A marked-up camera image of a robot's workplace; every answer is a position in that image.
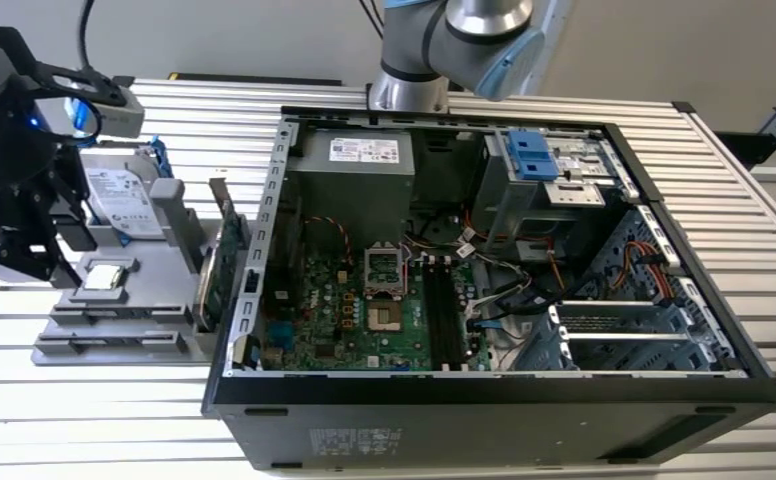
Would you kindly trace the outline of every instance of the metal slat surface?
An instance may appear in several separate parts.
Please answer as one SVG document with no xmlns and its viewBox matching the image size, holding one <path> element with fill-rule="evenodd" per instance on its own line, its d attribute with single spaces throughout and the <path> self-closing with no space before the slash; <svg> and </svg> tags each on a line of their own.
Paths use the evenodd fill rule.
<svg viewBox="0 0 776 480">
<path fill-rule="evenodd" d="M 217 211 L 205 181 L 226 176 L 253 217 L 280 105 L 361 108 L 360 89 L 139 80 L 145 136 L 159 134 L 187 206 Z M 673 216 L 776 373 L 776 217 L 667 103 L 453 94 L 457 114 L 616 123 Z M 134 478 L 135 472 L 266 478 L 241 458 L 221 423 L 199 418 L 206 367 L 35 368 L 30 343 L 54 296 L 0 282 L 0 478 Z M 660 467 L 548 471 L 361 471 L 345 478 L 776 479 L 776 413 Z M 309 478 L 336 478 L 313 472 Z"/>
</svg>

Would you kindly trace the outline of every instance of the cable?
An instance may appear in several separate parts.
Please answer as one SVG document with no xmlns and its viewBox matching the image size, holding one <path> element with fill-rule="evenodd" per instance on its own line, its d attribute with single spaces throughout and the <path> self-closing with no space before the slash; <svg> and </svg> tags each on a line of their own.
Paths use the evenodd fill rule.
<svg viewBox="0 0 776 480">
<path fill-rule="evenodd" d="M 378 14 L 378 7 L 376 6 L 376 0 L 370 0 L 370 6 L 373 7 L 373 15 L 376 15 L 376 20 L 378 20 L 378 24 L 385 27 L 385 22 L 382 21 L 382 17 Z"/>
<path fill-rule="evenodd" d="M 91 68 L 91 65 L 89 64 L 89 51 L 85 44 L 85 31 L 89 26 L 89 15 L 91 14 L 93 6 L 94 0 L 85 0 L 79 12 L 79 27 L 77 28 L 77 49 L 79 51 L 79 65 L 83 70 Z"/>
<path fill-rule="evenodd" d="M 504 353 L 504 356 L 500 357 L 500 360 L 497 360 L 497 370 L 500 370 L 501 365 L 504 363 L 504 360 L 506 359 L 506 357 L 509 356 L 509 354 L 512 352 L 514 352 L 516 348 L 524 346 L 524 344 L 528 342 L 528 340 L 530 339 L 530 337 L 526 337 L 524 340 L 521 340 L 518 343 L 516 343 L 512 347 L 509 347 L 509 350 L 506 350 L 506 353 Z"/>
<path fill-rule="evenodd" d="M 370 10 L 366 8 L 366 5 L 364 3 L 364 0 L 358 0 L 358 5 L 361 5 L 361 9 L 364 10 L 364 13 L 366 14 L 366 18 L 370 21 L 370 25 L 373 25 L 373 30 L 376 30 L 376 35 L 378 35 L 378 38 L 382 38 L 382 31 L 378 29 L 378 24 L 376 23 L 376 20 L 373 20 L 373 14 L 370 13 Z"/>
<path fill-rule="evenodd" d="M 621 287 L 622 283 L 625 283 L 625 278 L 628 278 L 628 272 L 631 271 L 631 249 L 636 248 L 640 252 L 640 255 L 645 256 L 649 253 L 653 252 L 653 254 L 657 254 L 657 250 L 655 250 L 655 247 L 652 247 L 652 245 L 649 245 L 645 242 L 628 242 L 625 244 L 625 248 L 622 249 L 622 268 L 618 271 L 618 275 L 616 276 L 616 280 L 613 281 L 613 284 L 610 285 L 610 290 L 616 290 Z M 660 292 L 661 296 L 665 298 L 672 298 L 672 288 L 669 287 L 669 283 L 667 282 L 667 279 L 664 278 L 663 273 L 660 272 L 660 269 L 657 268 L 656 265 L 647 265 L 647 268 L 649 270 L 649 274 L 652 275 L 652 278 L 655 279 L 655 283 L 657 286 L 657 291 Z"/>
<path fill-rule="evenodd" d="M 528 305 L 524 307 L 513 307 L 508 304 L 498 304 L 497 306 L 501 308 L 502 312 L 494 315 L 490 318 L 480 318 L 472 322 L 472 325 L 478 322 L 488 322 L 490 320 L 500 320 L 501 318 L 509 315 L 538 315 L 548 310 L 548 307 L 561 301 L 564 298 L 569 298 L 574 293 L 589 283 L 590 281 L 596 280 L 597 277 L 602 276 L 600 273 L 586 273 L 568 288 L 550 298 L 546 298 L 544 302 L 536 303 L 533 305 Z"/>
<path fill-rule="evenodd" d="M 657 250 L 655 246 L 648 242 L 637 242 L 637 244 L 643 245 L 643 247 L 648 250 L 652 255 L 657 255 Z M 669 286 L 669 282 L 667 281 L 667 277 L 664 273 L 660 271 L 660 267 L 657 265 L 649 265 L 649 272 L 652 272 L 652 276 L 655 277 L 655 281 L 657 282 L 657 287 L 660 288 L 661 294 L 667 298 L 675 297 L 672 293 L 672 287 Z"/>
<path fill-rule="evenodd" d="M 305 225 L 310 222 L 328 222 L 337 227 L 340 231 L 340 235 L 344 238 L 344 248 L 346 250 L 346 263 L 352 265 L 352 244 L 349 243 L 349 235 L 346 234 L 346 230 L 344 226 L 334 221 L 332 217 L 308 217 L 305 219 Z"/>
</svg>

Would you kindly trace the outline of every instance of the cable connector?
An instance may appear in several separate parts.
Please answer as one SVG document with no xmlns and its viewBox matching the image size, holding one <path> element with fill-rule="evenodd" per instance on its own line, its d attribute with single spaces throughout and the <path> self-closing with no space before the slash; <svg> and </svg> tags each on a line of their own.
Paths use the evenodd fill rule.
<svg viewBox="0 0 776 480">
<path fill-rule="evenodd" d="M 667 263 L 667 258 L 663 253 L 649 253 L 637 258 L 635 262 L 637 265 L 663 265 Z"/>
</svg>

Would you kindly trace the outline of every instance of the wire bundle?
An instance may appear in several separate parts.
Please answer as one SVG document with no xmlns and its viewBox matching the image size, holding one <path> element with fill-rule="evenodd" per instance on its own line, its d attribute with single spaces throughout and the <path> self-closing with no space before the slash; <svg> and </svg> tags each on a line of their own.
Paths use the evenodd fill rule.
<svg viewBox="0 0 776 480">
<path fill-rule="evenodd" d="M 613 280 L 613 284 L 610 285 L 610 289 L 616 290 L 621 287 L 622 283 L 625 283 L 625 278 L 628 277 L 628 272 L 631 270 L 631 251 L 636 249 L 640 252 L 641 256 L 645 255 L 657 255 L 657 249 L 647 242 L 640 241 L 631 241 L 625 244 L 625 248 L 622 250 L 622 268 L 618 271 L 618 275 Z M 669 286 L 669 282 L 667 282 L 667 278 L 660 271 L 660 267 L 653 264 L 647 264 L 649 269 L 649 273 L 655 278 L 655 284 L 657 285 L 657 290 L 664 298 L 672 298 L 675 295 L 672 293 L 672 287 Z"/>
<path fill-rule="evenodd" d="M 480 232 L 473 228 L 473 224 L 470 223 L 470 212 L 465 209 L 464 214 L 464 226 L 473 231 L 474 236 L 480 237 L 482 240 L 488 240 L 488 234 L 485 232 Z M 562 277 L 560 276 L 560 269 L 557 268 L 557 261 L 554 259 L 554 250 L 553 250 L 553 238 L 550 237 L 516 237 L 516 240 L 521 240 L 524 242 L 545 242 L 548 245 L 548 261 L 550 263 L 550 271 L 553 272 L 553 276 L 557 279 L 557 285 L 560 286 L 560 290 L 565 290 L 565 283 L 562 282 Z"/>
<path fill-rule="evenodd" d="M 370 6 L 373 7 L 373 12 L 370 9 L 366 8 L 364 0 L 358 0 L 358 5 L 361 5 L 361 9 L 366 14 L 366 18 L 370 21 L 370 25 L 373 26 L 373 30 L 376 31 L 376 35 L 378 38 L 382 38 L 382 29 L 385 28 L 385 22 L 382 21 L 382 17 L 378 14 L 378 8 L 376 8 L 376 0 L 370 0 Z"/>
<path fill-rule="evenodd" d="M 349 243 L 349 234 L 346 233 L 346 229 L 344 228 L 344 226 L 340 223 L 337 223 L 332 217 L 308 217 L 305 219 L 305 225 L 308 225 L 312 222 L 328 222 L 337 227 L 340 235 L 344 239 L 344 248 L 346 251 L 346 263 L 352 265 L 352 244 Z"/>
</svg>

